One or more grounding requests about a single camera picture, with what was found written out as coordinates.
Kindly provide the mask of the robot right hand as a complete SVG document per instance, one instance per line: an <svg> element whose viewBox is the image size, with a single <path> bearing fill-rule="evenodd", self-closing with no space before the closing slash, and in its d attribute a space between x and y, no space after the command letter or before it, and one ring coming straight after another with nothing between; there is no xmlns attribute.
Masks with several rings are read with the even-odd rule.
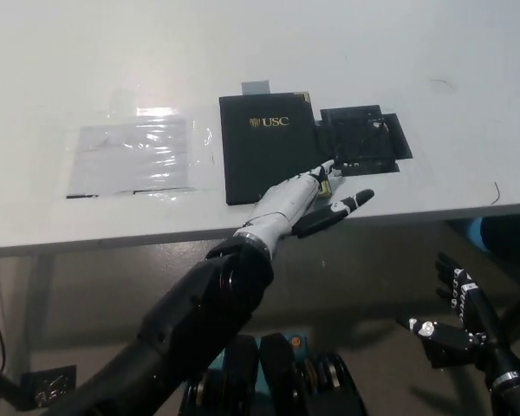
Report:
<svg viewBox="0 0 520 416"><path fill-rule="evenodd" d="M520 384L520 359L512 352L505 331L489 298L467 270L440 252L435 262L436 289L458 317L459 327L434 320L400 316L397 323L422 343L432 367L474 365L485 376L490 390Z"/></svg>

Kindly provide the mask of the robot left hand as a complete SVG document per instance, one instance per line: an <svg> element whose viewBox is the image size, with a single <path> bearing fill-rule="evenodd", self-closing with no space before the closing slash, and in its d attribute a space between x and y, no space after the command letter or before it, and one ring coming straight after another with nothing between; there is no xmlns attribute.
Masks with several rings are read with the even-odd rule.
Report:
<svg viewBox="0 0 520 416"><path fill-rule="evenodd" d="M256 202L250 217L235 234L261 244L273 257L280 240L288 236L305 238L326 230L374 197L374 191L366 189L312 211L310 206L328 183L334 163L328 160L273 185Z"/></svg>

